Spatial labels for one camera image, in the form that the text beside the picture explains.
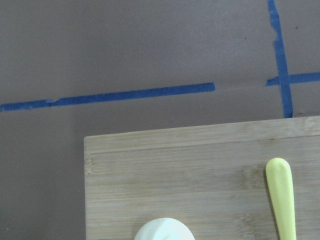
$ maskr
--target blue painter's tape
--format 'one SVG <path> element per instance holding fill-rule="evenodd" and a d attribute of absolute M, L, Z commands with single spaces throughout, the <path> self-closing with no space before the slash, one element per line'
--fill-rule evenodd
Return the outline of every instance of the blue painter's tape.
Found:
<path fill-rule="evenodd" d="M 281 91 L 283 115 L 285 118 L 292 118 L 294 114 L 291 90 L 290 90 L 290 80 L 288 74 L 286 53 L 284 41 L 281 32 L 281 23 L 279 13 L 275 4 L 275 0 L 268 0 L 270 23 L 276 32 L 276 39 L 274 40 L 274 52 L 278 68 L 278 80 Z"/>
<path fill-rule="evenodd" d="M 72 96 L 59 98 L 57 101 L 52 102 L 50 99 L 38 101 L 15 102 L 0 105 L 0 111 L 16 111 L 16 110 L 29 110 L 37 108 L 58 107 L 77 104 L 90 104 L 99 102 L 120 101 L 129 99 L 143 99 L 161 96 L 181 95 L 181 94 L 194 94 L 212 92 L 216 89 L 213 82 L 170 86 L 161 88 L 151 88 L 144 90 L 122 91 L 112 93 L 101 93 L 86 96 Z"/>
<path fill-rule="evenodd" d="M 320 81 L 320 72 L 310 72 L 310 73 L 301 73 L 289 75 L 290 84 L 300 84 L 300 83 L 309 83 L 309 82 L 318 82 Z M 275 86 L 279 85 L 279 77 L 270 78 L 266 81 L 265 86 Z"/>

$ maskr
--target bamboo cutting board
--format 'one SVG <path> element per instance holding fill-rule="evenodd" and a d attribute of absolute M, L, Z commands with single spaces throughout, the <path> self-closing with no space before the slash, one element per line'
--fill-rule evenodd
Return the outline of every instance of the bamboo cutting board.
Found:
<path fill-rule="evenodd" d="M 175 218 L 196 240 L 276 240 L 265 165 L 286 159 L 297 239 L 320 235 L 320 117 L 89 136 L 88 240 L 133 240 L 148 221 Z"/>

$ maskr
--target yellow handle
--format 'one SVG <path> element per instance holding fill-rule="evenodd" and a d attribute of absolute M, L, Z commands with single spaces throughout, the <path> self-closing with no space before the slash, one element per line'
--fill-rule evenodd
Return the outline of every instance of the yellow handle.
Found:
<path fill-rule="evenodd" d="M 289 163 L 273 158 L 265 172 L 280 240 L 296 240 L 294 187 Z"/>

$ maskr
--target yellow utensil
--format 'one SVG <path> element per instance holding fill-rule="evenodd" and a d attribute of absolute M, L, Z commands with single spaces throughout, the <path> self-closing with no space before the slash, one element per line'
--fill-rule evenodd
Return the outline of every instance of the yellow utensil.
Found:
<path fill-rule="evenodd" d="M 290 165 L 282 158 L 273 158 L 267 163 L 265 172 L 280 240 L 296 240 L 294 187 Z"/>

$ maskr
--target tape strip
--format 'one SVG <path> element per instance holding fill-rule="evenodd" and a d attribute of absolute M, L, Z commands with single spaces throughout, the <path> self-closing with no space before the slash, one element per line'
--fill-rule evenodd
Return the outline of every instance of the tape strip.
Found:
<path fill-rule="evenodd" d="M 300 84 L 320 81 L 320 72 L 310 72 L 289 75 L 290 84 Z M 266 87 L 279 85 L 279 77 L 270 78 L 266 81 Z"/>
<path fill-rule="evenodd" d="M 153 97 L 181 95 L 181 94 L 204 93 L 204 92 L 212 92 L 215 89 L 216 89 L 216 85 L 213 82 L 209 82 L 209 83 L 182 85 L 182 86 L 151 88 L 151 89 L 144 89 L 144 90 L 101 93 L 101 94 L 86 95 L 86 96 L 72 96 L 72 97 L 59 98 L 57 101 L 51 101 L 50 99 L 45 99 L 45 100 L 37 100 L 37 101 L 15 102 L 15 103 L 7 103 L 7 104 L 0 105 L 0 112 L 30 110 L 30 109 L 77 105 L 77 104 L 91 104 L 91 103 L 120 101 L 120 100 L 129 100 L 129 99 L 143 99 L 143 98 L 153 98 Z"/>
<path fill-rule="evenodd" d="M 280 85 L 283 115 L 285 118 L 292 118 L 294 114 L 291 90 L 290 90 L 290 80 L 288 74 L 286 53 L 284 41 L 281 32 L 281 23 L 279 13 L 275 4 L 275 0 L 268 0 L 270 23 L 276 32 L 276 39 L 274 40 L 274 52 L 278 68 L 278 81 Z"/>

